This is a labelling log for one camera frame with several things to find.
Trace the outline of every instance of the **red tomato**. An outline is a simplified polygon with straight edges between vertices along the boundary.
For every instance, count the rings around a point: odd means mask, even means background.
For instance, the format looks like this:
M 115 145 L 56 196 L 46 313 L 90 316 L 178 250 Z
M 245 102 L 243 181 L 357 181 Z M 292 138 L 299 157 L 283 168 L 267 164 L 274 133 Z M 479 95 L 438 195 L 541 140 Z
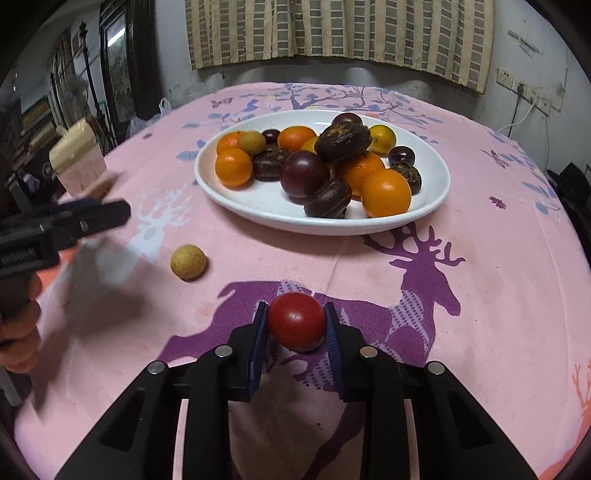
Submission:
M 326 331 L 326 316 L 320 302 L 295 291 L 279 295 L 271 302 L 267 320 L 276 340 L 294 352 L 316 348 Z

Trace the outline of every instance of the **checkered curtain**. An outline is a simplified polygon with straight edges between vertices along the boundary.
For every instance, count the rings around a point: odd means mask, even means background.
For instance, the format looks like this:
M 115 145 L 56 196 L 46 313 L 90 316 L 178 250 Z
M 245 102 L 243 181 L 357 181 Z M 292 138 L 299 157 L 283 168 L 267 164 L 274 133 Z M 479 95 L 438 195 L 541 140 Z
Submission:
M 293 55 L 347 57 L 486 88 L 493 0 L 186 0 L 186 7 L 194 69 Z

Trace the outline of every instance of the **pink tablecloth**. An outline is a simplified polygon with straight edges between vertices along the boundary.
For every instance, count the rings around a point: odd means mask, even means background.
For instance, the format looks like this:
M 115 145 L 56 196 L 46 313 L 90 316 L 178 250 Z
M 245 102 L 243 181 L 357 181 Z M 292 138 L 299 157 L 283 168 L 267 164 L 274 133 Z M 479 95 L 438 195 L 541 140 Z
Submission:
M 243 220 L 195 184 L 197 152 L 221 129 L 303 108 L 355 111 L 419 135 L 449 166 L 449 197 L 402 229 L 321 238 Z M 259 300 L 288 290 L 333 301 L 368 342 L 404 362 L 443 361 L 540 478 L 554 477 L 589 427 L 589 267 L 554 192 L 507 137 L 377 88 L 259 83 L 171 113 L 108 164 L 123 172 L 111 196 L 126 198 L 133 217 L 84 242 L 42 299 L 42 360 L 17 423 L 41 480 L 147 363 L 199 356 L 250 322 Z M 184 243 L 210 259 L 194 283 L 168 267 Z M 322 361 L 290 355 L 280 352 L 254 403 L 231 408 L 241 477 L 358 478 L 357 427 L 333 439 L 343 444 L 336 460 L 316 458 L 355 413 L 342 418 Z

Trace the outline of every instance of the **hand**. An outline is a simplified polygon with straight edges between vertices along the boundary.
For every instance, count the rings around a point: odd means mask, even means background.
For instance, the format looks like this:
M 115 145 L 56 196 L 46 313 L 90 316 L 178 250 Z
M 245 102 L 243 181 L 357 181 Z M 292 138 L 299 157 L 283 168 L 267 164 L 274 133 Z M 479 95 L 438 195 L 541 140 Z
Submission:
M 11 372 L 24 374 L 30 372 L 39 360 L 39 330 L 37 321 L 41 308 L 36 302 L 41 294 L 41 280 L 35 273 L 29 282 L 29 302 L 13 318 L 0 322 L 0 343 L 14 340 L 0 347 L 0 365 Z

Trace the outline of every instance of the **oval plate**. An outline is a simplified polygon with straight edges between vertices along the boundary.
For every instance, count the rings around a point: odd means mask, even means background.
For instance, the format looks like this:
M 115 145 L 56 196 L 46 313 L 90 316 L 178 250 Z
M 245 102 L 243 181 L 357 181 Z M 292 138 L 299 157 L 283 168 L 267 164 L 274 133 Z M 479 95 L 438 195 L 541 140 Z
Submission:
M 344 219 L 310 218 L 304 213 L 303 203 L 290 200 L 278 181 L 251 180 L 243 187 L 230 189 L 217 179 L 216 145 L 227 133 L 236 130 L 262 132 L 269 128 L 283 130 L 292 125 L 305 125 L 320 134 L 339 113 L 330 110 L 294 110 L 261 115 L 240 122 L 213 137 L 202 148 L 195 161 L 195 178 L 214 202 L 244 218 L 272 228 L 311 235 L 346 236 L 383 232 L 413 222 L 443 203 L 449 192 L 451 179 L 441 156 L 412 133 L 368 116 L 361 117 L 365 125 L 388 125 L 396 133 L 397 145 L 406 145 L 416 153 L 415 166 L 423 178 L 423 187 L 413 196 L 406 213 L 369 218 L 361 202 L 351 200 Z

